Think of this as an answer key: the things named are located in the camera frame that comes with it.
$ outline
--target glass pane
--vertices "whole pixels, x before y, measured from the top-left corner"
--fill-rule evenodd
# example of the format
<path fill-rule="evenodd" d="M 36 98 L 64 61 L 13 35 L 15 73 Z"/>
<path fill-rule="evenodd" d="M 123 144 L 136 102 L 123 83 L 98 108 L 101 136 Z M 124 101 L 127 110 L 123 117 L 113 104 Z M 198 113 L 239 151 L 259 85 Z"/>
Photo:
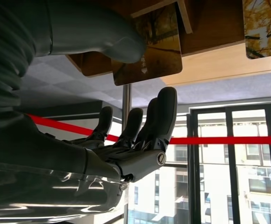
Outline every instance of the glass pane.
<path fill-rule="evenodd" d="M 185 138 L 188 136 L 188 128 L 186 127 L 186 116 L 177 116 L 174 130 L 172 133 L 173 138 Z M 188 162 L 188 146 L 187 145 L 169 145 L 166 152 L 167 162 Z"/>
<path fill-rule="evenodd" d="M 131 183 L 129 192 L 129 224 L 136 224 L 136 219 L 139 224 L 143 221 L 146 224 L 188 223 L 188 171 L 185 168 L 162 167 Z M 134 203 L 136 196 L 138 204 Z"/>
<path fill-rule="evenodd" d="M 232 112 L 235 136 L 267 136 L 264 110 Z M 244 224 L 271 224 L 269 145 L 235 145 L 240 218 Z"/>
<path fill-rule="evenodd" d="M 226 137 L 225 113 L 198 114 L 198 134 L 202 137 Z M 232 223 L 233 214 L 227 145 L 200 145 L 201 222 Z"/>

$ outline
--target robotic arm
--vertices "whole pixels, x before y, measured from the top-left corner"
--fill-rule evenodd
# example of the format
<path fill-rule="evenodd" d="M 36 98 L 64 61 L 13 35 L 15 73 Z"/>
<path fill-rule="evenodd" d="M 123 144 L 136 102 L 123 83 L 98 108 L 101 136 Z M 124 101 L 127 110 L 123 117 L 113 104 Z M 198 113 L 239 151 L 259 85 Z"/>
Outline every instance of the robotic arm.
<path fill-rule="evenodd" d="M 110 147 L 101 147 L 109 128 L 104 122 L 86 139 L 61 141 L 13 109 L 20 99 L 11 91 L 21 87 L 35 56 L 98 51 L 133 63 L 145 50 L 123 18 L 86 1 L 0 0 L 0 223 L 109 211 L 128 182 L 163 166 L 176 115 L 172 87 L 150 103 L 139 133 L 141 111 L 131 111 L 126 130 Z M 101 113 L 110 116 L 107 109 Z"/>

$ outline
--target ceiling tile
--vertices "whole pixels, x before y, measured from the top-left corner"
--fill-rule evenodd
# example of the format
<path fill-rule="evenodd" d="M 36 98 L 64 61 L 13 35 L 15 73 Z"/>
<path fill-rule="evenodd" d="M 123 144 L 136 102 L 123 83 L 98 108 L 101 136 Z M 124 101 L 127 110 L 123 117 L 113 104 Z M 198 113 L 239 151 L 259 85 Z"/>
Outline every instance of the ceiling tile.
<path fill-rule="evenodd" d="M 82 94 L 82 93 L 88 93 L 95 91 L 91 86 L 86 85 L 85 83 L 80 82 L 78 80 L 73 80 L 64 83 L 58 83 L 54 86 L 68 91 L 73 94 Z"/>
<path fill-rule="evenodd" d="M 45 63 L 40 63 L 33 66 L 30 66 L 27 75 L 32 76 L 42 82 L 49 84 L 57 84 L 62 82 L 68 82 L 73 80 L 73 78 L 60 72 L 52 66 L 49 66 Z"/>
<path fill-rule="evenodd" d="M 91 99 L 98 99 L 98 100 L 103 100 L 105 102 L 109 101 L 114 101 L 115 99 L 110 97 L 105 93 L 96 91 L 96 92 L 89 92 L 89 93 L 85 93 L 85 94 L 80 94 L 80 96 L 83 96 L 86 98 L 91 98 Z"/>

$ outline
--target red barrier rope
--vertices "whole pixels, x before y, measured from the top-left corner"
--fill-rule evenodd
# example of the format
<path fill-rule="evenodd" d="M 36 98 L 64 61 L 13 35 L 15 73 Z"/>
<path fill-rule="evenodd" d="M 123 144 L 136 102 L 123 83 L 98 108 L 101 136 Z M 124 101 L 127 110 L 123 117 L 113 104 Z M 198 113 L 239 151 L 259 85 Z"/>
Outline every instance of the red barrier rope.
<path fill-rule="evenodd" d="M 79 127 L 75 125 L 66 124 L 63 122 L 41 118 L 34 115 L 29 115 L 33 122 L 38 125 L 43 125 L 48 127 L 56 128 L 67 132 L 73 132 L 76 134 L 90 135 L 91 129 L 85 127 Z M 109 134 L 107 140 L 117 141 L 118 137 Z M 190 138 L 171 138 L 170 144 L 173 145 L 199 145 L 199 144 L 270 144 L 271 136 L 269 137 L 190 137 Z"/>

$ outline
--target building window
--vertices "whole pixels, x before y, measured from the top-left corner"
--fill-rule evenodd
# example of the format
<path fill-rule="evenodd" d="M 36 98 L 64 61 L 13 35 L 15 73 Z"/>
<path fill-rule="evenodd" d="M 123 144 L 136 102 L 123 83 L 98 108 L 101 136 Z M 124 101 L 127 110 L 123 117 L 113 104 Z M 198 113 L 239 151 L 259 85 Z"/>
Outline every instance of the building window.
<path fill-rule="evenodd" d="M 188 176 L 186 176 L 186 175 L 176 175 L 176 181 L 177 182 L 182 182 L 182 183 L 187 183 L 188 182 Z"/>
<path fill-rule="evenodd" d="M 200 191 L 204 191 L 204 165 L 200 165 Z"/>
<path fill-rule="evenodd" d="M 135 187 L 135 204 L 139 203 L 139 187 Z"/>
<path fill-rule="evenodd" d="M 179 203 L 176 203 L 176 208 L 177 209 L 188 210 L 188 202 L 179 202 Z"/>
<path fill-rule="evenodd" d="M 271 203 L 250 202 L 253 224 L 271 224 Z"/>
<path fill-rule="evenodd" d="M 266 160 L 266 161 L 271 160 L 271 154 L 269 153 L 269 145 L 262 145 L 262 153 L 263 155 L 263 160 Z"/>
<path fill-rule="evenodd" d="M 209 193 L 204 193 L 204 201 L 205 201 L 205 223 L 210 224 L 211 223 L 211 205 L 210 198 Z"/>
<path fill-rule="evenodd" d="M 156 196 L 159 196 L 159 195 L 160 195 L 160 187 L 159 187 L 159 186 L 156 186 L 156 187 L 155 187 L 155 195 L 156 195 Z"/>
<path fill-rule="evenodd" d="M 158 213 L 160 209 L 160 202 L 159 201 L 154 201 L 154 213 Z"/>
<path fill-rule="evenodd" d="M 271 168 L 252 168 L 249 175 L 250 192 L 271 194 Z"/>
<path fill-rule="evenodd" d="M 259 160 L 259 145 L 248 144 L 245 145 L 247 160 Z"/>
<path fill-rule="evenodd" d="M 229 153 L 228 151 L 228 145 L 224 144 L 225 163 L 229 163 Z"/>
<path fill-rule="evenodd" d="M 232 211 L 232 199 L 230 195 L 227 195 L 228 204 L 228 217 L 229 218 L 229 224 L 233 223 L 233 211 Z"/>
<path fill-rule="evenodd" d="M 160 209 L 160 174 L 155 173 L 154 213 Z"/>
<path fill-rule="evenodd" d="M 175 146 L 176 161 L 187 162 L 188 161 L 188 147 L 186 145 Z"/>

